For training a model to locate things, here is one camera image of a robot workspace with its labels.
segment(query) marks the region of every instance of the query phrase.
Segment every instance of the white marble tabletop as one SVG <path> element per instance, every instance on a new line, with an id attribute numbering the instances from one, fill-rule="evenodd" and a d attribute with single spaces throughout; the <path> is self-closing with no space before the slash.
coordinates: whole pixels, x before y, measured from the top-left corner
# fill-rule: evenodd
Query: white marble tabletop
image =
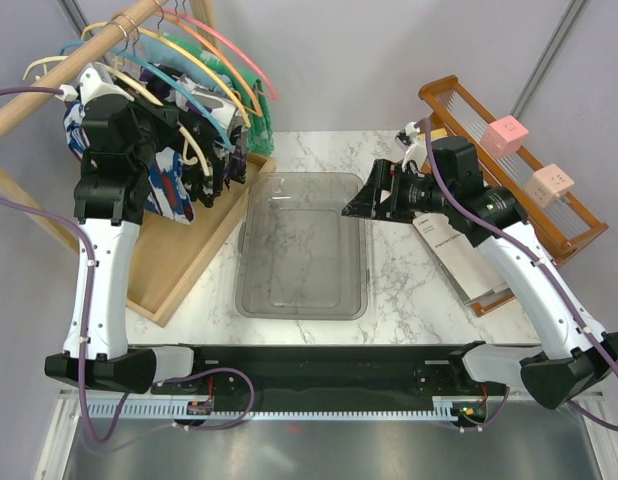
<path id="1" fill-rule="evenodd" d="M 275 135 L 279 172 L 351 172 L 366 180 L 376 158 L 400 158 L 395 132 Z M 409 225 L 372 228 L 370 304 L 353 321 L 242 317 L 235 307 L 239 226 L 165 328 L 127 310 L 129 342 L 197 344 L 462 344 L 537 342 L 518 302 L 483 317 L 462 305 Z"/>

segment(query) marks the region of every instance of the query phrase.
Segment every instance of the wooden clothes rack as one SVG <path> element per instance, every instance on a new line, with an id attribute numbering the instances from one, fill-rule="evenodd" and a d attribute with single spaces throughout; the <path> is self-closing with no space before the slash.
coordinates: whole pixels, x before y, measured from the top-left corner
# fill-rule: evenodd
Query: wooden clothes rack
<path id="1" fill-rule="evenodd" d="M 63 83 L 71 83 L 87 63 L 102 58 L 125 39 L 123 29 L 126 35 L 130 35 L 136 25 L 141 25 L 167 2 L 168 0 L 137 1 L 125 11 L 124 16 L 116 18 L 117 25 L 112 23 L 104 27 L 34 85 L 58 88 Z M 192 16 L 217 29 L 211 0 L 188 2 Z M 217 46 L 215 37 L 209 37 L 209 40 Z M 2 107 L 0 139 L 51 98 L 51 95 L 22 93 Z M 157 215 L 146 214 L 131 266 L 128 307 L 164 326 L 242 219 L 247 209 L 248 189 L 253 177 L 258 173 L 274 170 L 273 159 L 249 155 L 247 183 L 233 185 L 229 192 L 216 200 L 212 209 L 201 204 L 194 205 L 196 221 L 192 225 L 182 225 Z M 33 197 L 1 168 L 0 193 L 13 202 L 42 209 Z M 46 218 L 29 216 L 52 237 L 77 252 L 77 241 L 64 227 Z M 183 249 L 182 245 L 187 245 L 188 248 Z M 160 255 L 155 254 L 157 248 L 161 249 Z"/>

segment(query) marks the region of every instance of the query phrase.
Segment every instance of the plastic container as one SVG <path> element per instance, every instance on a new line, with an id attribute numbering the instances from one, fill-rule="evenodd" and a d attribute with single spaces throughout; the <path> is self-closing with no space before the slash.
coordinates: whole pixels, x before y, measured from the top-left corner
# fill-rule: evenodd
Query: plastic container
<path id="1" fill-rule="evenodd" d="M 340 214 L 361 187 L 347 173 L 258 176 L 239 241 L 242 315 L 354 320 L 365 313 L 365 222 Z"/>

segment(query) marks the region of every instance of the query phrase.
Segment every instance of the wall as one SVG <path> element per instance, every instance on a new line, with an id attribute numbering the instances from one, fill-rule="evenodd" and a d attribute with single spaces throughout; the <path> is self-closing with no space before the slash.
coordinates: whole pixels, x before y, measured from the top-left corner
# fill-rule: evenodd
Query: wall
<path id="1" fill-rule="evenodd" d="M 36 8 L 28 0 L 3 2 L 0 45 L 9 49 L 0 47 L 0 88 L 23 85 L 31 61 L 73 37 L 55 0 Z M 0 166 L 46 208 L 71 215 L 78 168 L 64 145 L 62 113 L 60 102 L 49 102 L 4 138 Z M 0 207 L 0 479 L 33 478 L 59 391 L 43 361 L 66 335 L 76 269 L 72 253 Z"/>
<path id="2" fill-rule="evenodd" d="M 102 21 L 131 0 L 79 3 Z M 568 3 L 222 0 L 215 9 L 223 34 L 279 89 L 277 131 L 386 130 L 422 117 L 419 88 L 450 74 L 507 114 Z"/>
<path id="3" fill-rule="evenodd" d="M 522 117 L 529 148 L 575 179 L 609 231 L 562 270 L 592 314 L 618 330 L 618 0 L 591 2 Z M 609 379 L 618 422 L 618 382 Z"/>

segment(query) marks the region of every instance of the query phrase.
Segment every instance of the blue and white garment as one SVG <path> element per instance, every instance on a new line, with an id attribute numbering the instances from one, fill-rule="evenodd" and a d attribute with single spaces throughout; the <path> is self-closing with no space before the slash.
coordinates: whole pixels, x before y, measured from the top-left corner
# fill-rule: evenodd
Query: blue and white garment
<path id="1" fill-rule="evenodd" d="M 69 150 L 82 161 L 89 141 L 82 129 L 85 111 L 80 101 L 71 103 L 65 112 L 64 124 Z M 156 154 L 149 170 L 151 194 L 145 209 L 179 223 L 191 224 L 195 214 L 191 199 L 182 184 L 182 155 L 171 148 Z"/>

